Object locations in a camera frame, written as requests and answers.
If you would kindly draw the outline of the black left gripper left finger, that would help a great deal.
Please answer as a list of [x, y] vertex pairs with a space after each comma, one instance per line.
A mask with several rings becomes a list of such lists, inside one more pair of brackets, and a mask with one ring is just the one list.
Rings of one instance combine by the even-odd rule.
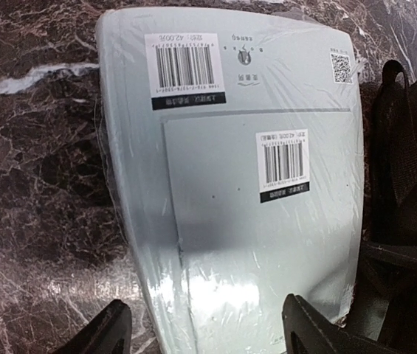
[[131, 309], [114, 299], [61, 348], [62, 353], [130, 353]]

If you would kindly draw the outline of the pale green shrink-wrapped book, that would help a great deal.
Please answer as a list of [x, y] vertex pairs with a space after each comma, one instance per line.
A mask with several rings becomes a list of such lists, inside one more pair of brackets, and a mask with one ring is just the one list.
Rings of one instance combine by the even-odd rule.
[[96, 28], [117, 203], [164, 353], [282, 353], [297, 294], [340, 323], [364, 143], [348, 33], [196, 7]]

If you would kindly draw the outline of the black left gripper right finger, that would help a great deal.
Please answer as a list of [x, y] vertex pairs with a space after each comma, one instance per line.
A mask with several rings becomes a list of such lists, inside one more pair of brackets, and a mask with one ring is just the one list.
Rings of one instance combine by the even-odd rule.
[[395, 350], [330, 323], [299, 295], [289, 294], [285, 298], [282, 320], [288, 354], [395, 353]]

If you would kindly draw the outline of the black student backpack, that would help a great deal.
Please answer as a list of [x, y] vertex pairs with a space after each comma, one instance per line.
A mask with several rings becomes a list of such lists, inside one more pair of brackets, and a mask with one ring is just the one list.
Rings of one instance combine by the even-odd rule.
[[417, 353], [417, 81], [387, 61], [371, 109], [371, 239], [359, 267], [388, 301], [379, 342]]

